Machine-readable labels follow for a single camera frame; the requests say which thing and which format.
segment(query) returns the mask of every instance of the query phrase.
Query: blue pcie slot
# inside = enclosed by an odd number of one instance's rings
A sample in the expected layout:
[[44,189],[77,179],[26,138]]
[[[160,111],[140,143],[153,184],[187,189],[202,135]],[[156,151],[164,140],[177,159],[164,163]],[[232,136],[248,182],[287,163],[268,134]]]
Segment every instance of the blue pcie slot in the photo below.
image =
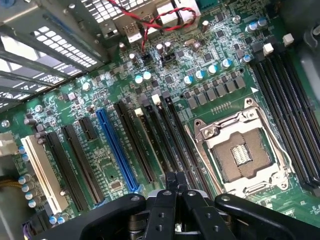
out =
[[118,141],[117,135],[115,133],[113,125],[109,120],[106,110],[104,108],[101,108],[95,113],[101,125],[102,131],[106,137],[106,140],[108,141],[111,151],[115,157],[115,160],[120,167],[120,171],[124,177],[124,180],[129,187],[130,192],[136,191],[139,185],[136,178],[134,177],[132,170],[130,169],[128,160],[126,159],[124,151],[121,148],[121,145]]

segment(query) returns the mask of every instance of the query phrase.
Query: white pci slot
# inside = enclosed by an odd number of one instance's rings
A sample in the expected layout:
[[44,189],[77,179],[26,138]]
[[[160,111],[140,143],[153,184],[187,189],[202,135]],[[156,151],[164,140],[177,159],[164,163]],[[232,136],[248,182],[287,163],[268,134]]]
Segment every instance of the white pci slot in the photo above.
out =
[[61,213],[69,204],[66,197],[60,195],[61,187],[44,147],[37,144],[37,140],[33,135],[22,138],[21,142],[29,156],[31,165],[53,214]]

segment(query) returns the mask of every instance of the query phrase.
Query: pci slot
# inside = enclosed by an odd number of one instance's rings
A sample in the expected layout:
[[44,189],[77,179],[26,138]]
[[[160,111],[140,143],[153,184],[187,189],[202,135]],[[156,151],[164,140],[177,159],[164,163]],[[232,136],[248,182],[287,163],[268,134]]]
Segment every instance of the pci slot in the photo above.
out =
[[136,191],[139,185],[132,170],[130,169],[128,160],[126,159],[125,153],[121,148],[116,132],[108,118],[106,110],[104,108],[101,108],[95,113],[100,123],[101,129],[105,135],[105,138],[124,177],[124,180],[129,188],[129,191]]
[[88,203],[73,168],[66,156],[65,150],[62,147],[59,137],[55,132],[49,132],[45,136],[47,146],[49,147],[55,163],[59,169],[62,179],[68,190],[68,194],[73,200],[76,209],[81,211],[88,211]]
[[169,112],[173,116],[174,123],[177,127],[178,133],[179,133],[179,135],[182,139],[182,142],[186,148],[186,151],[191,159],[192,167],[193,167],[193,169],[195,169],[196,176],[199,179],[201,185],[203,186],[203,190],[206,193],[208,193],[211,197],[214,197],[210,188],[209,188],[209,185],[206,181],[205,174],[203,173],[203,171],[199,167],[199,162],[197,160],[195,152],[193,151],[193,147],[192,147],[191,143],[188,141],[187,133],[185,132],[185,129],[180,121],[180,118],[179,118],[178,113],[175,109],[174,103],[172,102],[171,97],[169,95],[165,96],[165,93],[163,93],[163,98],[167,104]]
[[88,142],[98,138],[97,133],[95,131],[95,128],[92,125],[92,122],[90,121],[89,117],[84,116],[84,117],[80,118],[79,123],[80,123],[80,127],[85,135],[85,138]]
[[66,197],[60,195],[61,187],[44,147],[33,135],[22,138],[21,142],[53,214],[61,213],[69,204]]
[[152,96],[152,100],[154,102],[154,104],[156,105],[157,109],[158,109],[158,112],[166,126],[166,128],[168,129],[169,131],[169,135],[170,137],[172,138],[173,140],[173,144],[175,146],[175,148],[177,149],[177,153],[178,153],[178,158],[182,164],[182,168],[183,168],[183,171],[185,172],[188,180],[189,180],[189,184],[190,184],[190,187],[192,189],[199,189],[199,186],[197,184],[197,181],[196,181],[196,178],[195,176],[193,175],[190,167],[189,167],[189,162],[188,162],[188,159],[184,153],[184,150],[183,150],[183,147],[181,146],[180,144],[180,141],[179,141],[179,138],[175,132],[175,128],[174,126],[172,125],[171,123],[171,120],[167,114],[167,111],[166,109],[164,108],[161,100],[160,100],[160,97],[159,95],[153,95]]
[[158,137],[160,138],[160,141],[164,144],[164,148],[165,151],[167,153],[167,159],[168,162],[171,165],[171,168],[174,172],[179,172],[180,168],[177,164],[177,162],[175,161],[175,154],[174,151],[172,150],[168,140],[166,139],[166,134],[165,131],[163,130],[160,120],[158,119],[158,116],[154,110],[154,108],[151,106],[151,104],[148,102],[145,102],[144,104],[145,109],[149,112],[149,116],[155,126],[155,130],[158,133]]
[[63,126],[61,130],[66,141],[69,143],[69,146],[71,147],[73,155],[75,156],[75,159],[78,163],[78,166],[81,169],[82,177],[84,179],[85,185],[91,195],[93,202],[95,204],[101,203],[105,199],[104,195],[92,171],[90,163],[86,158],[86,154],[80,144],[74,127],[71,124],[69,124]]
[[138,133],[135,131],[135,125],[133,124],[125,104],[122,101],[115,103],[114,109],[120,118],[125,134],[131,144],[133,153],[139,162],[143,175],[148,183],[155,181],[155,173],[152,170],[150,161],[147,158],[146,150],[140,141]]

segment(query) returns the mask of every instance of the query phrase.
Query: motherboard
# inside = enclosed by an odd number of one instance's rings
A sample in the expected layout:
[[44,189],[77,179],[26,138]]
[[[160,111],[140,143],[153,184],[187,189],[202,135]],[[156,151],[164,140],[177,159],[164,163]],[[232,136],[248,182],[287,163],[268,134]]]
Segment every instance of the motherboard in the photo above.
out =
[[26,204],[53,226],[183,171],[320,227],[320,106],[275,5],[198,5],[197,28],[144,53],[123,39],[112,63],[1,114]]

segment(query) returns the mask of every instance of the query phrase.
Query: black pcie slot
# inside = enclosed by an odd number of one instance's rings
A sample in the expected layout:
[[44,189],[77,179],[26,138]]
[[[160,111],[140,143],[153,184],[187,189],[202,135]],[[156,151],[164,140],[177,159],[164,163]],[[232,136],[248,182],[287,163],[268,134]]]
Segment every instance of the black pcie slot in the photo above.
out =
[[165,159],[165,153],[163,152],[163,149],[160,147],[159,142],[157,141],[157,138],[152,130],[152,127],[150,123],[148,122],[148,119],[145,115],[139,116],[139,120],[144,128],[144,131],[147,135],[147,138],[149,142],[151,143],[153,150],[159,160],[160,166],[164,173],[170,172],[170,167],[168,166],[166,159]]
[[175,129],[172,126],[170,118],[169,118],[169,116],[168,116],[168,114],[166,112],[166,109],[164,108],[164,106],[162,105],[161,102],[156,104],[156,107],[158,109],[158,112],[159,112],[159,114],[160,114],[160,116],[161,116],[166,128],[169,131],[170,137],[172,137],[173,144],[177,149],[178,158],[181,161],[183,171],[186,173],[186,176],[187,176],[187,178],[189,180],[190,187],[192,189],[195,189],[195,188],[199,189],[200,187],[198,186],[197,181],[196,181],[194,175],[192,174],[192,172],[190,170],[188,159],[187,159],[187,157],[186,157],[186,155],[184,153],[183,147],[181,146],[181,144],[179,142],[179,139],[178,139],[178,137],[176,135]]
[[146,151],[143,148],[138,133],[135,131],[135,126],[127,112],[125,104],[122,101],[120,101],[115,103],[113,106],[120,118],[126,136],[129,139],[133,153],[136,159],[138,160],[139,165],[141,166],[145,179],[148,183],[154,182],[156,178],[155,173],[152,170],[150,162],[148,161]]
[[68,194],[72,198],[76,209],[79,212],[87,211],[89,208],[85,195],[82,192],[73,168],[59,141],[58,135],[55,132],[50,132],[45,136],[45,139],[47,142],[46,145],[50,148],[55,163],[66,185]]
[[74,127],[69,124],[61,128],[62,133],[71,147],[72,153],[81,169],[81,175],[84,179],[85,185],[89,190],[92,200],[95,204],[101,203],[104,200],[104,195],[91,169],[86,154],[77,137]]
[[92,141],[98,138],[95,128],[92,125],[89,117],[84,116],[80,118],[79,123],[87,141]]
[[201,185],[203,186],[203,190],[208,193],[211,197],[213,197],[213,194],[211,193],[211,190],[209,188],[209,185],[206,181],[206,178],[205,178],[205,175],[204,173],[202,172],[202,170],[199,168],[199,163],[198,163],[198,160],[197,160],[197,157],[193,151],[193,147],[192,145],[190,144],[190,142],[188,141],[188,136],[187,136],[187,133],[180,121],[180,118],[178,116],[178,113],[176,111],[176,108],[172,102],[172,99],[171,97],[165,97],[165,102],[168,106],[168,109],[171,113],[171,115],[173,116],[173,119],[174,119],[174,123],[178,129],[178,132],[182,138],[182,141],[183,141],[183,144],[186,148],[186,151],[188,153],[188,155],[190,156],[190,159],[191,159],[191,163],[192,163],[192,167],[195,169],[195,172],[197,174],[197,178],[199,179]]
[[158,116],[154,110],[154,108],[151,106],[150,103],[148,103],[147,105],[144,106],[146,108],[146,110],[149,112],[150,118],[155,126],[155,130],[158,133],[158,136],[160,138],[160,141],[164,144],[164,148],[167,152],[167,159],[171,165],[171,168],[174,172],[179,172],[179,166],[177,164],[177,162],[175,161],[175,154],[174,151],[172,150],[168,140],[166,139],[166,134],[165,131],[163,130],[161,123],[158,119]]

